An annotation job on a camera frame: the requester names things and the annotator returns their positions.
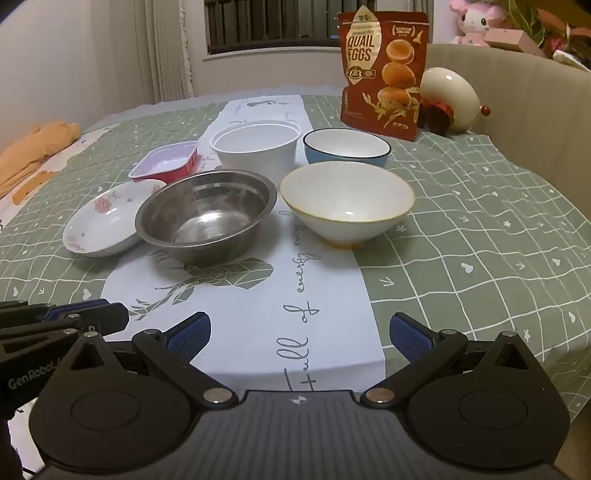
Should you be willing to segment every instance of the pink plush toy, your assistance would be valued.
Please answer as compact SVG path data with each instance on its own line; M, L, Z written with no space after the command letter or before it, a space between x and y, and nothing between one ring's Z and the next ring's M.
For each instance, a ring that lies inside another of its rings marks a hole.
M486 32L491 28L508 28L511 26L509 14L501 7L487 2L471 4L467 0L451 0L451 11L457 14L457 21L465 36L457 36L451 43L488 47L484 41Z

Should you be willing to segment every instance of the blue gripper pad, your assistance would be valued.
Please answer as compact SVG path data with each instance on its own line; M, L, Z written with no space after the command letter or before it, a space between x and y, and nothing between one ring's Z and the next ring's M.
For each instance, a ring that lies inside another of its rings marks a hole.
M190 362L209 343L212 323L204 312L197 312L164 333L165 346Z
M390 319L390 341L406 360L412 362L433 348L433 339L421 331L416 320L408 321L404 314L395 314Z
M96 299L79 301L78 303L70 303L67 305L58 305L57 307L52 307L47 311L45 318L42 320L42 322L50 322L52 320L57 320L58 317L63 313L76 313L78 310L102 307L103 305L108 304L109 300Z

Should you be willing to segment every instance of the bowl base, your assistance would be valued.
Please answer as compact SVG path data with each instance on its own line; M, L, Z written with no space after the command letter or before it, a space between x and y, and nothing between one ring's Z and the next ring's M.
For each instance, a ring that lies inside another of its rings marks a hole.
M359 248L365 245L365 242L354 242L354 243L340 243L340 242L333 242L324 238L323 236L320 239L329 247L338 248L339 250L353 250L355 248Z

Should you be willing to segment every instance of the white plate with pink flowers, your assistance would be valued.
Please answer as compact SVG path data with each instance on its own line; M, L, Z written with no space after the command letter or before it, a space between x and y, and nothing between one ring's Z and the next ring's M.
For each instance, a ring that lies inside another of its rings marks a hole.
M107 257L134 246L140 241L135 214L165 185L160 180L129 181L100 194L70 218L64 228L65 247L75 254Z

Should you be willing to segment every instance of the sofa back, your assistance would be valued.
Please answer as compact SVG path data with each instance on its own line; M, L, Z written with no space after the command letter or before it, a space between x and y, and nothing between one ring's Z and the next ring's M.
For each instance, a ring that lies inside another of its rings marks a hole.
M591 218L591 74L524 53L448 44L429 45L430 67L465 77L491 108L475 133Z

